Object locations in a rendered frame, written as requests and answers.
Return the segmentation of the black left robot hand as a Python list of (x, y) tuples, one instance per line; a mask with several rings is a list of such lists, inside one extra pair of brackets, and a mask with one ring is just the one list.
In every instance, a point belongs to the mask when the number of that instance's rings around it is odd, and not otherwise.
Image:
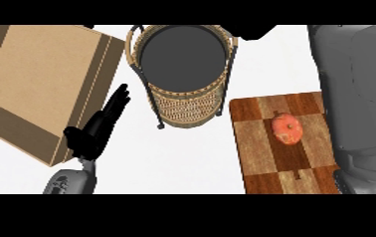
[(74, 150), (74, 157), (86, 160), (96, 160), (101, 157), (130, 100), (129, 85), (121, 84), (104, 109), (93, 114), (84, 128), (78, 129), (74, 126), (65, 128), (64, 135), (68, 147)]

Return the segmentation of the wicker tiered basket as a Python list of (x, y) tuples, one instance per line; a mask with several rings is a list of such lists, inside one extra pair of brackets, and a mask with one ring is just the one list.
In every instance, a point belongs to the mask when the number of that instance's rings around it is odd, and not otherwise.
[(192, 128), (221, 115), (238, 38), (217, 25), (136, 25), (126, 54), (160, 125)]

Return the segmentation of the brown wooden cutting board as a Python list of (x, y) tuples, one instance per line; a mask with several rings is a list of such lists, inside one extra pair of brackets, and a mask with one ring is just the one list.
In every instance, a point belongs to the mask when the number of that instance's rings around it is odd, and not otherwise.
[[(235, 99), (229, 112), (247, 193), (335, 194), (332, 142), (319, 92)], [(303, 139), (283, 144), (272, 119), (292, 114), (303, 124)]]

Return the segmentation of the red tomato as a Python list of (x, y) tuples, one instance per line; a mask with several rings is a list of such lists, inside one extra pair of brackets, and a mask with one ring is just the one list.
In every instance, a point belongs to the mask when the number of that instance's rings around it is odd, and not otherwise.
[(272, 132), (285, 145), (295, 145), (303, 139), (303, 124), (289, 113), (279, 113), (272, 119)]

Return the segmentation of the tan wooden cabinet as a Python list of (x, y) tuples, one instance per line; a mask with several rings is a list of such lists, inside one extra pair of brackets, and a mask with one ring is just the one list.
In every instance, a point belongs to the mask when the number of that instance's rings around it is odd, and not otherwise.
[(0, 25), (0, 139), (46, 165), (104, 102), (126, 41), (78, 25)]

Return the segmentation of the black angular object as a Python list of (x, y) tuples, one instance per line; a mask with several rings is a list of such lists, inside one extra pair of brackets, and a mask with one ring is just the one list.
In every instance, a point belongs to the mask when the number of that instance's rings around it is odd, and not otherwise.
[(275, 25), (230, 25), (226, 30), (245, 41), (258, 40), (275, 28)]

